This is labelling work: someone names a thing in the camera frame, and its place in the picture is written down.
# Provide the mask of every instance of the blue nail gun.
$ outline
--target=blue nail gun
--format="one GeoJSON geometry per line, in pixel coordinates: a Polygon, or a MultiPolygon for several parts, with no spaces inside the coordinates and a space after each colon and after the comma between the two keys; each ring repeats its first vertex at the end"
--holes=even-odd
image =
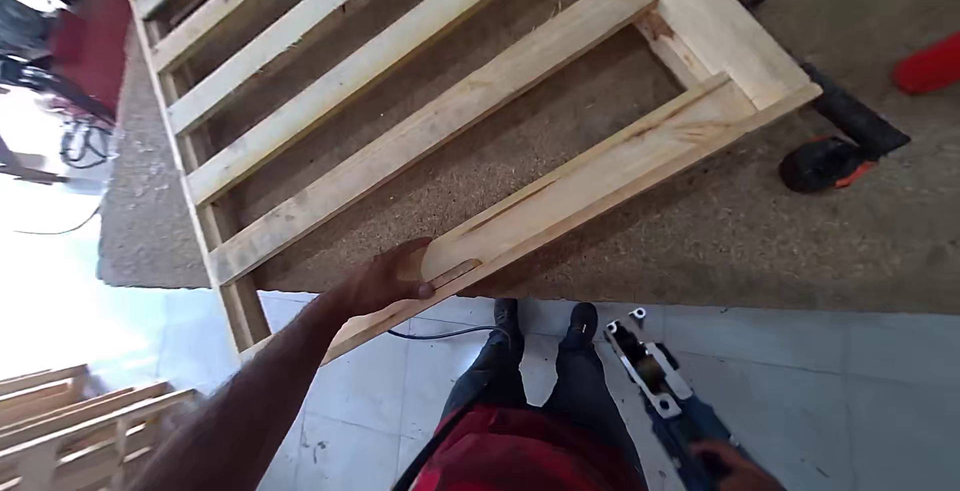
{"type": "Polygon", "coordinates": [[[609,323],[604,334],[630,379],[643,391],[654,434],[673,460],[687,491],[715,491],[718,482],[731,472],[730,467],[712,453],[693,455],[690,445],[704,439],[723,440],[746,458],[750,456],[717,418],[714,408],[694,395],[678,373],[680,365],[670,351],[661,343],[638,338],[645,317],[644,308],[635,309],[629,319],[609,323]]]}

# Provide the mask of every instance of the dark jeans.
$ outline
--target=dark jeans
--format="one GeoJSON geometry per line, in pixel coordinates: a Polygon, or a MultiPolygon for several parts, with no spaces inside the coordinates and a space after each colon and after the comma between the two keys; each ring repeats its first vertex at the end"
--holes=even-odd
{"type": "Polygon", "coordinates": [[[468,403],[479,393],[477,402],[510,408],[541,410],[550,416],[567,420],[591,431],[597,441],[623,451],[628,463],[642,475],[641,460],[627,426],[609,394],[604,379],[603,363],[594,346],[559,344],[557,353],[557,385],[543,408],[527,404],[521,378],[523,338],[511,339],[494,331],[473,365],[453,385],[442,419],[468,403]]]}

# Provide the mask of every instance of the person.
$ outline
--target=person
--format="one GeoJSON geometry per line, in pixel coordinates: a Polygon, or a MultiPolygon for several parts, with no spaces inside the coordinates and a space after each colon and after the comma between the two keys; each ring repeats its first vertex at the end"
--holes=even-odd
{"type": "MultiPolygon", "coordinates": [[[[380,254],[294,320],[157,450],[134,491],[254,491],[294,422],[334,334],[352,317],[405,299],[429,299],[429,283],[399,269],[429,238],[380,254]]],[[[498,330],[456,381],[433,439],[395,489],[646,489],[641,460],[607,390],[594,350],[596,309],[573,308],[559,343],[557,384],[542,408],[527,404],[516,300],[497,300],[498,330]]],[[[720,491],[775,491],[780,485],[724,443],[704,442],[730,468],[720,491]]]]}

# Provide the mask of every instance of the wooden pallet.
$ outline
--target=wooden pallet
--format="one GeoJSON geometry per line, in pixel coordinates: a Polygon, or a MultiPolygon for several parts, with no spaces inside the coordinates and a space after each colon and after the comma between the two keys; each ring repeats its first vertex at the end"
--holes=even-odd
{"type": "Polygon", "coordinates": [[[158,14],[169,1],[130,0],[210,283],[241,351],[270,335],[255,268],[622,28],[638,28],[686,91],[437,238],[419,266],[436,296],[351,320],[325,361],[820,94],[737,0],[580,0],[238,230],[229,190],[492,0],[423,0],[217,152],[205,123],[368,0],[302,0],[197,83],[185,78],[191,55],[256,0],[179,0],[196,7],[172,29],[158,14]]]}
{"type": "Polygon", "coordinates": [[[0,380],[0,489],[123,489],[160,443],[164,412],[194,396],[157,382],[84,399],[87,379],[80,365],[0,380]]]}

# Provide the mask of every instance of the hand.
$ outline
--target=hand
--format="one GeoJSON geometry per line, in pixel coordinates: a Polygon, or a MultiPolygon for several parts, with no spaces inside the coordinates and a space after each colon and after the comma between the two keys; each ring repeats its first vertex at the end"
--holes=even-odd
{"type": "Polygon", "coordinates": [[[432,238],[418,238],[378,254],[331,292],[342,301],[346,318],[376,313],[400,300],[426,300],[433,285],[418,280],[401,280],[401,264],[414,252],[430,244],[432,238]]]}
{"type": "Polygon", "coordinates": [[[719,491],[784,491],[774,477],[740,454],[737,448],[722,440],[704,440],[690,445],[694,455],[714,453],[730,468],[730,474],[720,480],[719,491]]]}

